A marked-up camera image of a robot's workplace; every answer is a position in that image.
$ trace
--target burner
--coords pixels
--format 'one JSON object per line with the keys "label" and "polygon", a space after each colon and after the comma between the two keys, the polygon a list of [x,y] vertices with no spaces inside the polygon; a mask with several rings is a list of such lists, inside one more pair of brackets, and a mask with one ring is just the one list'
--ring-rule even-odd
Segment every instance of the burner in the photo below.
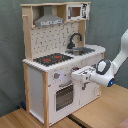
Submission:
{"label": "burner", "polygon": [[50,62],[50,61],[51,61],[51,59],[44,59],[44,61],[45,61],[45,62]]}
{"label": "burner", "polygon": [[55,58],[62,58],[62,56],[55,56]]}
{"label": "burner", "polygon": [[73,59],[73,57],[70,57],[70,56],[67,56],[64,54],[60,54],[60,53],[54,53],[51,55],[36,58],[33,61],[40,63],[42,65],[45,65],[45,66],[50,66],[50,65],[53,65],[56,63],[61,63],[63,61],[69,60],[69,59]]}

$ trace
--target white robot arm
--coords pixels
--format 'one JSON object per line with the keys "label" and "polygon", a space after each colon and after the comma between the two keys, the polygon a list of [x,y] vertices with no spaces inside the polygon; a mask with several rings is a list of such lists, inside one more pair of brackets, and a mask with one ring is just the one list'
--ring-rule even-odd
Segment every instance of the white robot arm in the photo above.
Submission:
{"label": "white robot arm", "polygon": [[99,85],[110,87],[114,83],[114,75],[118,72],[120,66],[127,59],[127,57],[128,30],[121,37],[121,51],[112,62],[110,60],[102,59],[97,64],[96,69],[90,66],[84,67],[73,72],[72,78],[80,80],[83,83],[91,81]]}

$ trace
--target red object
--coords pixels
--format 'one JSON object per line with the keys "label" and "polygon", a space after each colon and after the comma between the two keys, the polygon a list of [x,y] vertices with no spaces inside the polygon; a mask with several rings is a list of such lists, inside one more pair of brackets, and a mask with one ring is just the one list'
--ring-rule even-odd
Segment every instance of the red object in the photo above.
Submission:
{"label": "red object", "polygon": [[61,56],[55,56],[55,58],[62,58]]}
{"label": "red object", "polygon": [[49,61],[51,61],[51,60],[50,60],[50,59],[44,59],[44,61],[45,61],[45,62],[49,62]]}

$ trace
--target wooden toy kitchen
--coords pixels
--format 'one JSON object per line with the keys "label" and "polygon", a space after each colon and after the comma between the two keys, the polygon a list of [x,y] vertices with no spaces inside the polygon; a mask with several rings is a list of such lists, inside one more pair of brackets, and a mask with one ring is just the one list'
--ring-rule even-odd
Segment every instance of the wooden toy kitchen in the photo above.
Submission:
{"label": "wooden toy kitchen", "polygon": [[95,66],[105,49],[85,44],[90,2],[22,4],[26,108],[47,128],[101,95],[72,73]]}

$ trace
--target backsplash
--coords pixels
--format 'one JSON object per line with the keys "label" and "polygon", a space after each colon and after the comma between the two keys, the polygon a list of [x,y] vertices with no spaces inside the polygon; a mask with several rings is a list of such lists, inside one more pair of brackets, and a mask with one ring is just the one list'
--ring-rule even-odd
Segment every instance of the backsplash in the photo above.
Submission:
{"label": "backsplash", "polygon": [[[33,28],[31,30],[33,58],[66,50],[70,37],[78,33],[78,28],[79,22]],[[73,38],[73,43],[78,46],[77,35]]]}

